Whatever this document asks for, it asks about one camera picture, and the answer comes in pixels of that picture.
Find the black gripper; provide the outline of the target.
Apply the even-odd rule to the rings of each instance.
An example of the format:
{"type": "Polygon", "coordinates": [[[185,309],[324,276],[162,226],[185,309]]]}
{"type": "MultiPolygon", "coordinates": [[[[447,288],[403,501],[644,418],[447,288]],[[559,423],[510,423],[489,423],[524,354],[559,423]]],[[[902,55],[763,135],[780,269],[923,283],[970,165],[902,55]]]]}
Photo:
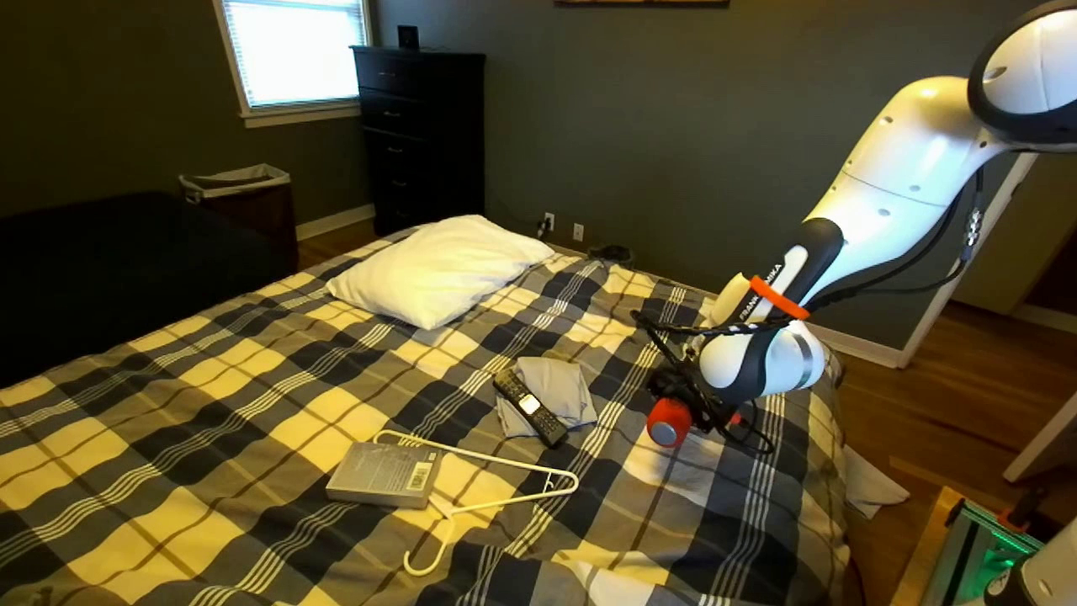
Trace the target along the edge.
{"type": "MultiPolygon", "coordinates": [[[[650,394],[657,402],[675,397],[675,402],[688,402],[688,404],[696,404],[707,412],[730,408],[688,363],[657,368],[650,375],[650,394]]],[[[743,418],[740,432],[716,432],[716,434],[722,434],[733,449],[743,449],[743,453],[771,453],[773,449],[773,441],[747,418],[743,418]]]]}

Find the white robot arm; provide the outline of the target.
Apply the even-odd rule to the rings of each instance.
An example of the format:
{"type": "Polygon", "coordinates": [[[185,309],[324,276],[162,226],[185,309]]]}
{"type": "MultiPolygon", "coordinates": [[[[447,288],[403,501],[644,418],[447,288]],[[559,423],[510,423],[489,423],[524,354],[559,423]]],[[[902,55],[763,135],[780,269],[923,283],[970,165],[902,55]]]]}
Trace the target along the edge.
{"type": "Polygon", "coordinates": [[[753,434],[740,408],[807,390],[829,370],[807,318],[854,294],[852,276],[909,256],[959,190],[1004,153],[1077,144],[1077,0],[1042,0],[974,62],[966,79],[906,86],[866,128],[822,201],[763,276],[736,274],[716,322],[691,328],[696,357],[650,376],[645,434],[681,449],[691,428],[753,434]]]}

